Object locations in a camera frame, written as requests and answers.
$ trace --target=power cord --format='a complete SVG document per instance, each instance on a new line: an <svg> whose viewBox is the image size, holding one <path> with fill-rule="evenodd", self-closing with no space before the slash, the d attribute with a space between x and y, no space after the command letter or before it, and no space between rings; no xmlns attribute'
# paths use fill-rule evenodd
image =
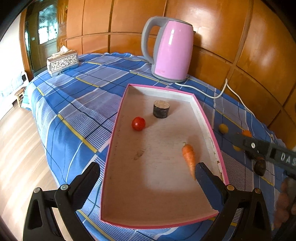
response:
<svg viewBox="0 0 296 241"><path fill-rule="evenodd" d="M227 86L228 89L229 89L233 94L235 94L235 95L239 98L240 102L241 102L242 105L246 108L246 110L247 110L248 112L250 112L253 116L255 116L254 113L253 113L252 111L250 111L250 109L249 109L248 107L246 107L246 105L243 103L243 101L242 101L242 99L240 98L240 96L239 96L237 93L235 93L235 92L230 88L230 86L228 85L228 79L225 79L225 84L224 84L224 86L223 86L223 89L222 89L221 93L220 93L219 95L217 95L217 96L210 96L210 95L206 94L205 92L203 92L203 91L201 91L201 90L199 90L199 89L197 89L197 88L195 88L195 87L193 87L193 86L190 86L190 85L183 85L183 84L179 84L179 83L175 83L175 84L176 84L176 85L179 85L179 86L183 86L183 87L188 87L188 88L195 89L196 91L198 91L198 92L204 94L205 96L207 96L207 97L209 97L209 98L211 98L211 99L217 99L217 98L221 97L221 95L224 93L224 91L225 91L225 89L226 89L226 86Z"/></svg>

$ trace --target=doorway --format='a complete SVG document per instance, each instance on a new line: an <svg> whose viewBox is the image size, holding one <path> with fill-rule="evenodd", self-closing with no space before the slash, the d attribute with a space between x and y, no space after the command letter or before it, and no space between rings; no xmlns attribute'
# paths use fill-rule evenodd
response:
<svg viewBox="0 0 296 241"><path fill-rule="evenodd" d="M25 18L25 43L34 76L46 70L46 60L57 51L57 2L37 0L28 6Z"/></svg>

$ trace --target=blue plaid tablecloth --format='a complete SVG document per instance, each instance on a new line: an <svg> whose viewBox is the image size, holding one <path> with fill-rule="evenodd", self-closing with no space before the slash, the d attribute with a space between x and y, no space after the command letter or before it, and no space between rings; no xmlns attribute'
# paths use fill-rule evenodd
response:
<svg viewBox="0 0 296 241"><path fill-rule="evenodd" d="M194 89L156 79L151 65L141 56L126 54L86 54L79 57L80 65L51 77L42 72L28 85L22 107L32 111L46 152L52 174L58 185L71 183L92 162L99 163L101 176L85 205L77 214L97 240L200 240L213 220L182 227L135 230L103 223L100 199L104 165L119 104L129 83L154 85L193 93L199 100L216 136L225 162L229 182L238 190L262 190L273 225L273 212L284 179L283 170L267 163L264 177L254 174L254 161L244 152L233 149L229 135L250 130L253 137L283 145L273 132L247 112L244 106L223 94L211 99ZM192 76L186 85L194 86L211 96L220 91ZM218 126L228 126L222 135ZM233 219L224 240L233 233L240 215Z"/></svg>

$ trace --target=orange fruit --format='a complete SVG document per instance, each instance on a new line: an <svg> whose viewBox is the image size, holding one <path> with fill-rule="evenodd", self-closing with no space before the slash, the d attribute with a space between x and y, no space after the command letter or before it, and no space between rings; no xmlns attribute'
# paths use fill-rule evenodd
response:
<svg viewBox="0 0 296 241"><path fill-rule="evenodd" d="M242 134L243 134L245 137L252 137L252 133L251 133L249 130L243 130L243 131L242 131Z"/></svg>

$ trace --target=tissue box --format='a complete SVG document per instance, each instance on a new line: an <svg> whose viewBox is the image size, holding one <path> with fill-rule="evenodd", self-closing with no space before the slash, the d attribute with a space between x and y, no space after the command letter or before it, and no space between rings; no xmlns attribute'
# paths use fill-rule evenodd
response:
<svg viewBox="0 0 296 241"><path fill-rule="evenodd" d="M49 74L54 77L63 70L77 67L78 63L77 51L69 50L63 54L49 57L47 59L47 69Z"/></svg>

